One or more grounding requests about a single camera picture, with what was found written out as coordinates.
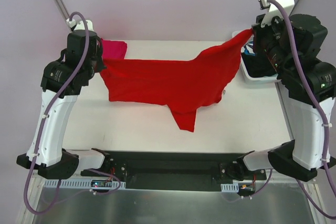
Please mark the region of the white plastic laundry basket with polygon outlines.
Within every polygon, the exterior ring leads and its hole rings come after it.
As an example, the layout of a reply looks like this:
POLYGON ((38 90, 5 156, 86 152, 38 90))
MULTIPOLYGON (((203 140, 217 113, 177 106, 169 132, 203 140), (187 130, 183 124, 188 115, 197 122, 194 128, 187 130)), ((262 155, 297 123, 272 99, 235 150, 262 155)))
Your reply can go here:
MULTIPOLYGON (((245 44, 247 44, 249 41, 253 41, 254 36, 252 35, 245 44)), ((244 63, 243 60, 243 53, 241 53, 240 50, 240 54, 241 54, 241 62, 240 62, 240 68, 242 70, 243 73, 243 77, 244 80, 247 84, 249 85, 257 85, 257 84, 267 84, 267 83, 276 83, 279 80, 277 80, 277 75, 273 75, 273 76, 263 76, 263 77, 252 77, 249 75, 246 65, 244 63)))

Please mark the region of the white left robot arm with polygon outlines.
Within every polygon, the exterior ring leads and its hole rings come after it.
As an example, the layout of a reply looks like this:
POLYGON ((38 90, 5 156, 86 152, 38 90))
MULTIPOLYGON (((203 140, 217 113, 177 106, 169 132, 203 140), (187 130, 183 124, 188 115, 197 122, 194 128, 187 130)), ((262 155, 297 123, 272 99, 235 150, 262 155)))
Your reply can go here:
POLYGON ((70 112, 82 87, 105 68, 102 52, 102 41, 94 31, 75 30, 68 35, 60 58, 44 68, 39 125, 27 153, 17 157, 19 166, 33 168, 46 179, 68 179, 86 169, 99 176, 110 173, 108 154, 103 151, 62 147, 70 112))

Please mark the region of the red t shirt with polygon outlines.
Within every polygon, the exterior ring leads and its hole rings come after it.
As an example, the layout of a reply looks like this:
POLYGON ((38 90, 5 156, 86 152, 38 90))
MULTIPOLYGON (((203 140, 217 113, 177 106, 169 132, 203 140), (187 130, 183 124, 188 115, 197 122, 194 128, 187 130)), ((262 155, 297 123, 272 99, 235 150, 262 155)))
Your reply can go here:
POLYGON ((108 99, 167 106, 180 130, 194 132, 197 110, 221 101, 252 35, 251 29, 243 30, 192 60, 106 59, 100 75, 108 99))

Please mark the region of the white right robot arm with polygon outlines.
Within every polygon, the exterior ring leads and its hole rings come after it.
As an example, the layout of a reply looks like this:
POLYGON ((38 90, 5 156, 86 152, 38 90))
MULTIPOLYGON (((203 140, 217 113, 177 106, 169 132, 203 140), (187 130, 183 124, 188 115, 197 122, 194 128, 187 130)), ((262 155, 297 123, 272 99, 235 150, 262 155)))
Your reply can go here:
POLYGON ((329 119, 335 104, 335 67, 318 59, 317 55, 328 30, 314 16, 292 15, 287 25, 279 16, 270 24, 262 24, 263 15, 258 15, 253 25, 253 49, 257 57, 270 62, 280 84, 278 90, 282 111, 290 141, 264 151, 251 151, 226 166, 226 175, 231 179, 250 178, 255 171, 275 169, 286 176, 310 181, 317 170, 335 165, 335 158, 323 158, 323 119, 329 119), (300 79, 290 46, 288 27, 293 31, 296 50, 311 93, 312 101, 300 79))

